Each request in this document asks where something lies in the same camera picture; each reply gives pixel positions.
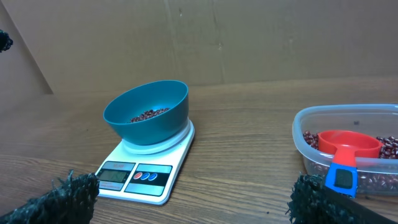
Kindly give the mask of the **red scoop with blue handle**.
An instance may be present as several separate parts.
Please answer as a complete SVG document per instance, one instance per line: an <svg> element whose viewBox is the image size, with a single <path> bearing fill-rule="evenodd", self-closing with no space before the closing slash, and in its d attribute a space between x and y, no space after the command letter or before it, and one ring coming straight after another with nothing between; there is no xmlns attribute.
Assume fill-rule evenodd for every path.
<svg viewBox="0 0 398 224"><path fill-rule="evenodd" d="M377 158L383 143L367 134L347 130L318 133L318 150L332 154L333 159L325 186L354 198L358 188L358 157Z"/></svg>

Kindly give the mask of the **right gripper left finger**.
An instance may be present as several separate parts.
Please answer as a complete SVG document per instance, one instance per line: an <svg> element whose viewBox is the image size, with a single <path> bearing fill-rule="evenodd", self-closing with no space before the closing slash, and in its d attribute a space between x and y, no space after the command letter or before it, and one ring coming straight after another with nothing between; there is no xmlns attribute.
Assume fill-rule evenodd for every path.
<svg viewBox="0 0 398 224"><path fill-rule="evenodd" d="M100 181L94 173L59 180L58 187L1 216L1 224L89 224Z"/></svg>

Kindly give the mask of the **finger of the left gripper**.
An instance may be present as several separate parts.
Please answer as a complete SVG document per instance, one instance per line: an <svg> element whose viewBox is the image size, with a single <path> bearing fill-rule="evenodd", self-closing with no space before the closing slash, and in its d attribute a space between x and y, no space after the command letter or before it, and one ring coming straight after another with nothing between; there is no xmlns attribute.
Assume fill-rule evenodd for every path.
<svg viewBox="0 0 398 224"><path fill-rule="evenodd" d="M0 52L7 51L13 45L13 40L7 32L0 30Z"/></svg>

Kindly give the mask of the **red adzuki beans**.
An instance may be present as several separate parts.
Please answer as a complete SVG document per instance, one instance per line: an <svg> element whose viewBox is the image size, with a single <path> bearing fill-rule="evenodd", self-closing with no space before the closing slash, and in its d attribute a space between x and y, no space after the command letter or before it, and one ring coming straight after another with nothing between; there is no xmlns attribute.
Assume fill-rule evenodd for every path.
<svg viewBox="0 0 398 224"><path fill-rule="evenodd" d="M162 108L158 110L148 110L140 114L139 116L131 118L130 122L135 123L143 120L147 120L154 116L158 116L166 111L168 108ZM306 130L302 134L304 141L315 150L319 150L318 146L318 134L312 134ZM397 138L389 136L384 138L381 136L373 137L378 142L381 142L383 146L378 151L378 159L397 159ZM310 162L310 167L320 175L326 175L328 167L323 166L316 162ZM364 173L359 172L359 188L365 188L366 190L390 190L397 191L397 175L392 174L375 174L375 173Z"/></svg>

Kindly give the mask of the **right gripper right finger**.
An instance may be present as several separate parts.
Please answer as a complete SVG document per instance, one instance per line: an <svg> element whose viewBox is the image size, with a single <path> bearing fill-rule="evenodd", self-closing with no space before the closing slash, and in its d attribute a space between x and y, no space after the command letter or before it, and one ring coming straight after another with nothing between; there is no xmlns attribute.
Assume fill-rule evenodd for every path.
<svg viewBox="0 0 398 224"><path fill-rule="evenodd" d="M324 184L321 175L299 175L286 214L293 224L395 224Z"/></svg>

